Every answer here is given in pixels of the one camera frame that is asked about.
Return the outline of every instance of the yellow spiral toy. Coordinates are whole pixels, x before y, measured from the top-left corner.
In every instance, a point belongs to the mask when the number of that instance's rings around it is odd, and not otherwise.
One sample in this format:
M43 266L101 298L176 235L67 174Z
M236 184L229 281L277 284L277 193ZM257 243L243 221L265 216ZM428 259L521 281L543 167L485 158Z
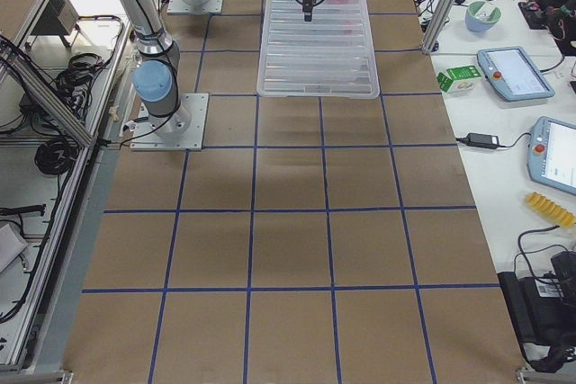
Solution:
M576 224L576 216L564 207L548 200L538 192L532 192L526 196L526 204L535 212L540 213L555 225L562 228L570 228Z

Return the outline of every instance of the clear plastic tray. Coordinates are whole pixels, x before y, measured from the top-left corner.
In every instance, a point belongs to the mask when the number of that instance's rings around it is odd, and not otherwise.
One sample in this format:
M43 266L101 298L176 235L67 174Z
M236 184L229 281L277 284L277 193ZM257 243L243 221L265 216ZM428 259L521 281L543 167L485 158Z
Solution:
M294 0L266 0L258 94L377 97L368 17L366 0L326 0L312 22Z

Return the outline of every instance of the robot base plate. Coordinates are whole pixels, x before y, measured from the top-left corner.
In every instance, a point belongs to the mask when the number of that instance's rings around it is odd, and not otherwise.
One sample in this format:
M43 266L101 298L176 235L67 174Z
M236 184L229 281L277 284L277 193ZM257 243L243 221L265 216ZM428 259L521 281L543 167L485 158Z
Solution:
M222 13L224 0L210 0L199 6L187 4L184 0L170 0L167 12L169 15L206 15L207 13Z
M208 94L183 94L182 102L192 115L190 126L174 136L160 136L156 133L146 137L136 138L130 143L130 148L136 151L167 151L167 150L202 150L206 113L208 112ZM148 116L144 104L140 107L140 117ZM138 123L134 136L144 135L152 130L148 122Z

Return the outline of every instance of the grid floor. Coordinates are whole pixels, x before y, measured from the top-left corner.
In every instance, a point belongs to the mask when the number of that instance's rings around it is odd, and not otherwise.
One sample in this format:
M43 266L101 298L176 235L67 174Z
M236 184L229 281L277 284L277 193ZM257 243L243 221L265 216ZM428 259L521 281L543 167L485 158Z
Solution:
M64 367L79 383L513 383L521 366L411 0L382 95L255 96L264 0L169 17L200 153L123 150Z

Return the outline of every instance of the green milk carton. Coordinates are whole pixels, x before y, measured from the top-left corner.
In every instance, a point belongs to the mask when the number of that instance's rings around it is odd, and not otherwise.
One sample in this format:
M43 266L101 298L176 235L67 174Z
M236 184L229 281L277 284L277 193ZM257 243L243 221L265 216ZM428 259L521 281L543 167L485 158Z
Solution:
M481 78L480 71L474 65L450 67L445 71L441 71L436 77L440 90L446 93L472 89Z

